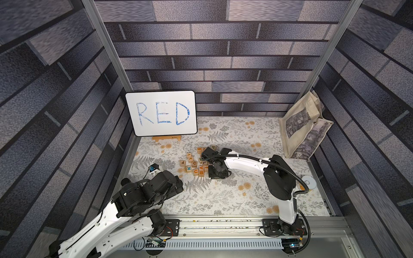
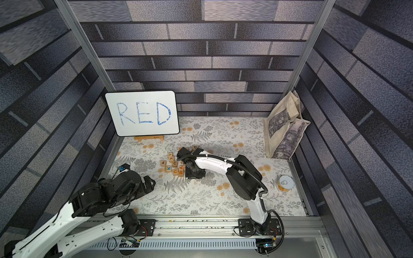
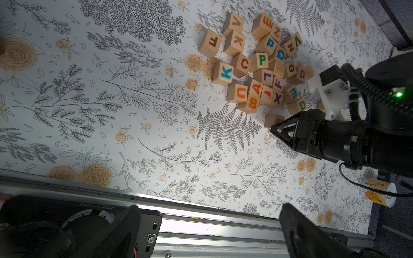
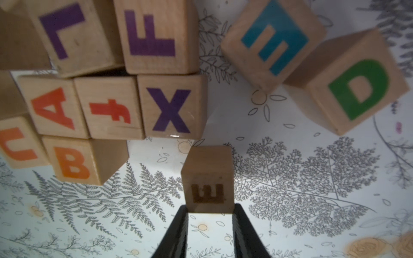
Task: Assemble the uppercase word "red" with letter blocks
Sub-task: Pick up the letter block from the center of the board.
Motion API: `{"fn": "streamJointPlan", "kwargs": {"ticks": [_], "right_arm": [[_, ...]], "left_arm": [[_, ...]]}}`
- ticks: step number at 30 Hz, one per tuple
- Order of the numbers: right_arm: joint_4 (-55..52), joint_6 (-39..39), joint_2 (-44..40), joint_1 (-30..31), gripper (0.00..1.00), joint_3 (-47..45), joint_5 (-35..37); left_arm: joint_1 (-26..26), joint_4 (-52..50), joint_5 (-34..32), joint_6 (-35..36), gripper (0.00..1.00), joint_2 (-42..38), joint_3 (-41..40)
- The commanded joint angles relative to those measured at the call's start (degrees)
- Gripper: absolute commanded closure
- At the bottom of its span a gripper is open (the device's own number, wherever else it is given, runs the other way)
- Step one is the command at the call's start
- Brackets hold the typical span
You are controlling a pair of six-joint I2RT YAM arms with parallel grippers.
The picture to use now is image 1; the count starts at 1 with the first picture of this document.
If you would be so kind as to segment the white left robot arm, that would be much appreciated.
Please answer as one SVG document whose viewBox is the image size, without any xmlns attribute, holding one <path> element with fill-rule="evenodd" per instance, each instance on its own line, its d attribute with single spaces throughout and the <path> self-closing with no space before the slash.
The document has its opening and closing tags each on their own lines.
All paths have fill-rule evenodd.
<svg viewBox="0 0 413 258">
<path fill-rule="evenodd" d="M 160 207 L 181 192 L 181 179 L 166 170 L 138 182 L 126 178 L 120 191 L 89 224 L 49 246 L 48 257 L 105 258 L 134 240 L 157 237 L 167 226 Z"/>
</svg>

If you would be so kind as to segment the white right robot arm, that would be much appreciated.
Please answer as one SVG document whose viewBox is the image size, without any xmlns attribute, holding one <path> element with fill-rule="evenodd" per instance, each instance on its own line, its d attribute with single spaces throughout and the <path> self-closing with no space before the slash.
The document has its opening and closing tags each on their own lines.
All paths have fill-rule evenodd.
<svg viewBox="0 0 413 258">
<path fill-rule="evenodd" d="M 209 163 L 209 177 L 212 179 L 227 178 L 234 169 L 262 177 L 278 202 L 279 216 L 273 230 L 281 235 L 305 234 L 299 222 L 297 196 L 307 194 L 309 187 L 281 156 L 255 158 L 228 148 L 218 152 L 208 147 L 202 152 L 201 160 Z"/>
</svg>

